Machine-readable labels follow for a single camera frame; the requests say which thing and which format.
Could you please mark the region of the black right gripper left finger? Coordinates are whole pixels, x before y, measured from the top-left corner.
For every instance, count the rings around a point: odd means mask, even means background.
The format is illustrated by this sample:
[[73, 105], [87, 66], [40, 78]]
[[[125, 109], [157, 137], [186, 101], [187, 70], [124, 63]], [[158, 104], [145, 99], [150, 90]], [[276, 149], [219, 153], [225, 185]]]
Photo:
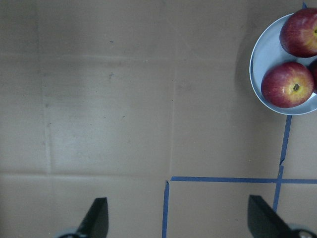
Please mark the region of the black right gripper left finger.
[[107, 198], [96, 198], [75, 232], [76, 238], [106, 238], [109, 228]]

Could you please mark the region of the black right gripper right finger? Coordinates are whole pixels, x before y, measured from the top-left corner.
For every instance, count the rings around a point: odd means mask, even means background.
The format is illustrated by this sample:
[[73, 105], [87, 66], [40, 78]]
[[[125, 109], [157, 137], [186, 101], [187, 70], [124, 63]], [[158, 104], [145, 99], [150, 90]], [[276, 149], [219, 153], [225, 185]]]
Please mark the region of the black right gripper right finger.
[[294, 238], [290, 227], [259, 195], [248, 199], [248, 229], [254, 238]]

